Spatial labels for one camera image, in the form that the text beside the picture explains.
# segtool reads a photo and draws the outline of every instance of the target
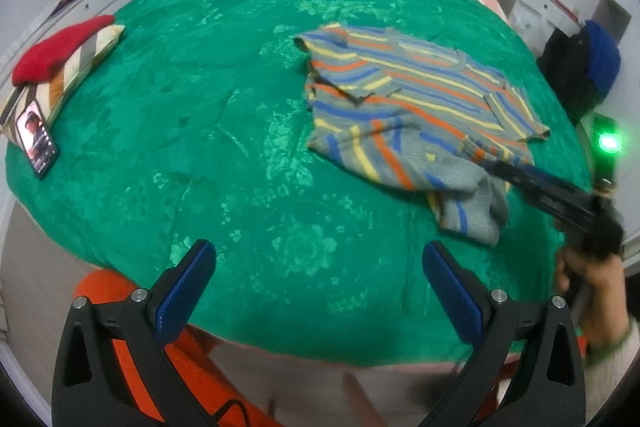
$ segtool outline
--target metal bolt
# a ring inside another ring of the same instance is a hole
[[[84,305],[86,304],[86,297],[84,296],[79,296],[76,297],[72,303],[72,306],[76,309],[79,310],[80,308],[83,308]]]
[[[562,308],[564,308],[566,306],[566,302],[559,295],[555,295],[555,296],[551,297],[551,302],[556,308],[562,309]]]
[[[505,302],[509,296],[506,291],[496,289],[491,292],[491,298],[496,302]]]
[[[149,292],[144,288],[138,288],[131,293],[131,300],[135,302],[142,302],[149,295]]]

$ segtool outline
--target green bedspread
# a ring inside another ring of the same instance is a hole
[[[519,37],[475,0],[133,0],[125,36],[53,128],[38,181],[18,148],[8,183],[78,257],[149,286],[193,241],[218,268],[191,321],[301,357],[373,365],[465,351],[420,269],[441,238],[489,287],[550,291],[559,234],[509,196],[495,249],[439,232],[423,194],[394,192],[306,149],[305,54],[292,36],[330,21],[393,26],[459,48],[524,86],[552,130],[538,166],[585,185],[577,137]]]

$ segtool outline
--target glowing green led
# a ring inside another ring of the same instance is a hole
[[[598,136],[598,147],[609,154],[618,153],[622,150],[620,136],[610,132],[604,132]]]

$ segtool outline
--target black cable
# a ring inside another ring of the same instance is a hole
[[[211,417],[216,422],[219,422],[220,419],[222,419],[222,417],[229,411],[229,409],[231,409],[235,405],[237,405],[242,412],[242,417],[244,418],[245,427],[251,427],[251,422],[249,421],[249,413],[247,412],[244,403],[242,403],[237,398],[232,398],[231,400],[227,400],[225,403],[222,404],[220,409],[218,409],[215,413],[211,415]]]

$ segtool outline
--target striped pillow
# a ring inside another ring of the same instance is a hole
[[[124,26],[117,24],[101,29],[74,51],[52,81],[15,87],[0,112],[0,132],[19,146],[15,121],[34,99],[38,100],[47,123],[52,125],[66,100],[114,49],[123,31]]]

